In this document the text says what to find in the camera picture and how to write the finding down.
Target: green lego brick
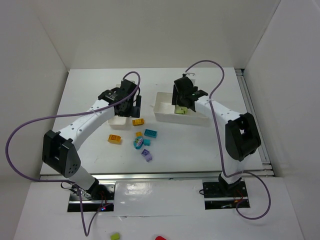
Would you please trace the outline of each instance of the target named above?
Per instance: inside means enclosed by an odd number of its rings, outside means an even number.
[[[175,114],[186,114],[188,112],[188,108],[185,106],[176,105],[174,109]]]
[[[111,236],[110,236],[110,239],[111,240],[119,240],[120,239],[120,234],[117,232],[117,233],[115,233],[115,234],[112,234]]]

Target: white tray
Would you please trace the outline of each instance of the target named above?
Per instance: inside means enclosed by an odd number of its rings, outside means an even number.
[[[157,92],[153,112],[159,122],[210,126],[211,121],[201,113],[188,109],[186,114],[175,114],[172,103],[172,93]]]

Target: cable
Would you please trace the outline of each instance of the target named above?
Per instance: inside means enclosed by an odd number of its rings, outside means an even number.
[[[138,94],[137,96],[140,96],[140,87],[138,88]]]
[[[126,96],[125,98],[121,99],[120,101],[117,101],[111,105],[108,105],[106,107],[103,107],[103,108],[100,108],[98,111],[101,112],[103,110],[106,110],[106,109],[109,109],[109,108],[112,108],[118,104],[121,104],[123,103],[124,101],[128,100],[129,98],[131,98],[139,89],[139,85],[140,85],[140,81],[141,81],[141,77],[139,75],[139,73],[137,73],[136,71],[130,71],[128,72],[126,75],[124,75],[124,77],[122,79],[125,79],[128,75],[130,74],[136,74],[137,77],[138,77],[138,83],[135,87],[135,89],[128,95]],[[39,121],[42,121],[42,120],[47,120],[47,119],[57,119],[57,118],[65,118],[65,117],[76,117],[76,116],[83,116],[83,115],[89,115],[89,114],[93,114],[95,113],[94,111],[85,111],[85,112],[79,112],[79,113],[72,113],[72,114],[61,114],[61,115],[52,115],[52,116],[45,116],[45,117],[40,117],[40,118],[36,118],[36,119],[33,119],[33,120],[30,120],[30,121],[27,121],[23,124],[21,124],[20,126],[18,126],[15,130],[13,130],[13,132],[10,134],[10,136],[8,137],[7,141],[6,141],[6,144],[5,144],[5,157],[6,157],[6,160],[8,162],[8,164],[10,165],[10,167],[18,174],[20,175],[21,177],[25,178],[25,179],[28,179],[30,181],[33,181],[33,182],[40,182],[40,183],[68,183],[68,184],[71,184],[71,185],[74,185],[77,189],[77,192],[78,192],[78,195],[79,195],[79,199],[80,199],[80,212],[81,212],[81,219],[82,219],[82,225],[83,225],[83,230],[84,230],[84,234],[85,236],[87,237],[89,235],[89,232],[90,232],[90,227],[91,227],[91,223],[92,221],[94,220],[95,216],[98,214],[98,212],[101,211],[102,208],[104,208],[105,206],[101,207],[98,209],[98,211],[93,215],[91,221],[90,221],[90,224],[89,224],[89,228],[88,228],[88,233],[87,233],[87,230],[86,230],[86,224],[85,224],[85,220],[84,220],[84,210],[83,210],[83,204],[82,204],[82,195],[81,195],[81,191],[80,191],[80,187],[78,185],[76,185],[73,181],[70,181],[70,180],[43,180],[43,179],[37,179],[37,178],[34,178],[34,177],[30,177],[30,176],[27,176],[25,174],[23,174],[22,172],[20,172],[15,166],[14,164],[12,163],[11,159],[10,159],[10,155],[9,155],[9,146],[10,146],[10,142],[12,140],[12,138],[14,137],[14,135],[23,127],[29,125],[29,124],[32,124],[32,123],[36,123],[36,122],[39,122]]]
[[[212,60],[200,60],[200,61],[197,61],[195,62],[194,64],[192,64],[190,67],[188,67],[185,72],[187,73],[192,67],[194,67],[195,65],[197,64],[200,64],[200,63],[212,63],[212,64],[215,64],[217,65],[221,72],[222,72],[222,77],[221,77],[221,80],[220,82],[217,84],[217,86],[210,92],[210,95],[209,95],[209,99],[212,99],[212,95],[214,94],[214,92],[220,87],[220,85],[222,84],[222,82],[224,81],[225,79],[225,70],[223,69],[223,67],[215,62],[215,61],[212,61]],[[216,114],[215,114],[215,109],[214,109],[214,106],[212,104],[212,101],[209,101],[209,104],[210,104],[210,108],[211,108],[211,111],[212,111],[212,116],[213,116],[213,121],[214,121],[214,126],[215,126],[215,132],[216,132],[216,136],[217,136],[217,139],[218,139],[218,146],[219,146],[219,153],[220,153],[220,159],[221,159],[221,167],[222,167],[222,172],[224,174],[224,176],[226,178],[231,178],[235,175],[238,175],[238,174],[242,174],[242,173],[246,173],[246,174],[250,174],[254,177],[256,177],[262,184],[263,186],[265,187],[265,190],[266,190],[266,193],[268,195],[268,200],[269,200],[269,203],[268,203],[268,208],[266,209],[266,211],[260,215],[260,216],[257,216],[257,217],[247,217],[247,216],[244,216],[242,213],[239,212],[238,210],[238,206],[242,201],[238,202],[237,205],[235,206],[235,209],[236,211],[238,212],[238,214],[245,218],[245,219],[248,219],[248,220],[257,220],[257,219],[261,219],[263,218],[265,215],[267,215],[267,213],[269,212],[270,210],[270,207],[271,207],[271,196],[270,196],[270,192],[269,192],[269,189],[267,187],[267,185],[264,183],[264,181],[258,177],[257,175],[253,174],[252,172],[249,172],[249,171],[238,171],[238,172],[235,172],[235,173],[232,173],[230,175],[227,175],[226,174],[226,169],[225,169],[225,161],[224,161],[224,154],[223,154],[223,149],[222,149],[222,143],[221,143],[221,138],[220,138],[220,133],[219,133],[219,128],[218,128],[218,121],[217,121],[217,117],[216,117]]]

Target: toy block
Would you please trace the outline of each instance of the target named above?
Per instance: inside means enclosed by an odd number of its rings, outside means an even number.
[[[150,152],[148,150],[146,150],[146,149],[143,149],[141,155],[142,156],[147,156],[148,154],[150,154]]]
[[[150,146],[151,141],[149,139],[144,139],[143,140],[143,145],[145,146]]]
[[[146,149],[143,149],[141,155],[144,157],[144,159],[147,161],[147,162],[150,162],[152,160],[152,156],[150,154],[150,152]]]
[[[174,108],[175,114],[187,114],[187,112],[188,112],[188,108],[185,106],[176,105]]]
[[[150,138],[156,138],[157,137],[157,131],[153,131],[153,130],[150,130],[150,129],[146,129],[144,131],[144,135],[147,136],[147,137],[150,137]]]
[[[115,233],[115,234],[112,234],[111,236],[110,236],[110,239],[111,240],[120,240],[120,234],[117,232],[117,233]]]
[[[132,120],[132,125],[133,126],[140,126],[140,125],[143,125],[143,124],[145,124],[145,120],[143,118]]]
[[[142,148],[143,144],[144,144],[144,139],[142,136],[136,137],[135,140],[133,141],[133,146],[135,149]]]
[[[112,143],[112,144],[121,144],[121,137],[118,135],[109,135],[109,139],[108,142]]]

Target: purple lego brick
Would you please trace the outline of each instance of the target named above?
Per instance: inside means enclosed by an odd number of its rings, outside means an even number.
[[[148,154],[148,155],[145,156],[144,158],[145,158],[145,160],[146,160],[147,162],[150,162],[150,161],[152,160],[151,154]]]
[[[146,150],[146,149],[143,149],[141,155],[142,156],[147,156],[148,154],[150,154],[150,152],[148,150]]]

